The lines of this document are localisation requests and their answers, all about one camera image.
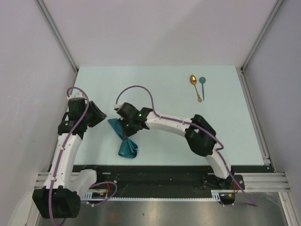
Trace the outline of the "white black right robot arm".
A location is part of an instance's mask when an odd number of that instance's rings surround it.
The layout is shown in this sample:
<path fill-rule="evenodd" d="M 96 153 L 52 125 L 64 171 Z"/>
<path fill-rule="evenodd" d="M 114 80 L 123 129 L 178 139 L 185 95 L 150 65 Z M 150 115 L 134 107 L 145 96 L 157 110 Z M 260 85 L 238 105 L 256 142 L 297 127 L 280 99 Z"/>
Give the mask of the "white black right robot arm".
<path fill-rule="evenodd" d="M 215 130 L 201 116 L 192 118 L 172 117 L 156 113 L 155 110 L 143 107 L 136 109 L 130 103 L 115 105 L 114 110 L 120 116 L 118 119 L 123 131 L 123 137 L 128 138 L 142 129 L 157 129 L 184 137 L 190 150 L 205 157 L 214 172 L 213 188 L 231 189 L 234 178 L 231 166 L 221 155 L 223 145 L 216 138 Z"/>

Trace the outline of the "gold metal spoon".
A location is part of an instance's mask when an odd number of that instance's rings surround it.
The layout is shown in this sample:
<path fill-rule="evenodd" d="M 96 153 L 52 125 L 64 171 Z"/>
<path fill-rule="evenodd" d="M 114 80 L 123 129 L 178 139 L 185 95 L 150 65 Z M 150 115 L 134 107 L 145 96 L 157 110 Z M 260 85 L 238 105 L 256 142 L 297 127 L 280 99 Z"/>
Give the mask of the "gold metal spoon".
<path fill-rule="evenodd" d="M 190 83 L 194 86 L 196 94 L 197 94 L 198 101 L 201 103 L 203 100 L 202 100 L 202 98 L 199 94 L 199 91 L 197 89 L 197 78 L 193 74 L 190 76 Z"/>

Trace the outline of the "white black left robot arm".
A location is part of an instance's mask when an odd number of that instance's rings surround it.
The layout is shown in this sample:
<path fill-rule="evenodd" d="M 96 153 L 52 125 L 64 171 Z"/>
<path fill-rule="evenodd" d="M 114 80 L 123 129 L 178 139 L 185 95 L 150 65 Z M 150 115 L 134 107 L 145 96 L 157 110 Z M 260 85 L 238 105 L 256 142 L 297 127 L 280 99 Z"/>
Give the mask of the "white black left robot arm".
<path fill-rule="evenodd" d="M 58 126 L 58 141 L 49 175 L 42 188 L 35 189 L 32 195 L 43 218 L 77 217 L 81 197 L 89 187 L 103 185 L 103 175 L 93 169 L 81 171 L 75 180 L 71 180 L 71 174 L 86 130 L 105 118 L 106 114 L 93 101 L 87 101 L 84 97 L 69 99 L 68 111 Z"/>

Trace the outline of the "teal plastic spoon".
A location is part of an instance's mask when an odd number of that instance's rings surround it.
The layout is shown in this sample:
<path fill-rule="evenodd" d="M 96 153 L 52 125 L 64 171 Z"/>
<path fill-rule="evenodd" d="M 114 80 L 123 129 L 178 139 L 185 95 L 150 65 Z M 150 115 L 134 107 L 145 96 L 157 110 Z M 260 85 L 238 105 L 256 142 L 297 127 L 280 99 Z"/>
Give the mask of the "teal plastic spoon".
<path fill-rule="evenodd" d="M 204 99 L 205 99 L 204 84 L 205 84 L 205 82 L 206 82 L 205 77 L 200 77 L 200 78 L 199 78 L 199 82 L 201 83 L 201 87 L 202 87 L 202 97 L 203 97 L 203 100 L 204 100 Z"/>

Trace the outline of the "teal satin napkin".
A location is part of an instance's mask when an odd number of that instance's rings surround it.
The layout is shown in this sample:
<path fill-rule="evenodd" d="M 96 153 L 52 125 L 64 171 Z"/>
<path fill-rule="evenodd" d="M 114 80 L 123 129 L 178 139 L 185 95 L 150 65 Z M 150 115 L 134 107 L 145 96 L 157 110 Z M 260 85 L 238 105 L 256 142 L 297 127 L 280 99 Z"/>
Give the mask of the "teal satin napkin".
<path fill-rule="evenodd" d="M 124 158 L 133 159 L 137 156 L 138 145 L 129 138 L 124 137 L 122 126 L 117 118 L 108 119 L 108 123 L 114 129 L 115 133 L 122 140 L 118 155 Z"/>

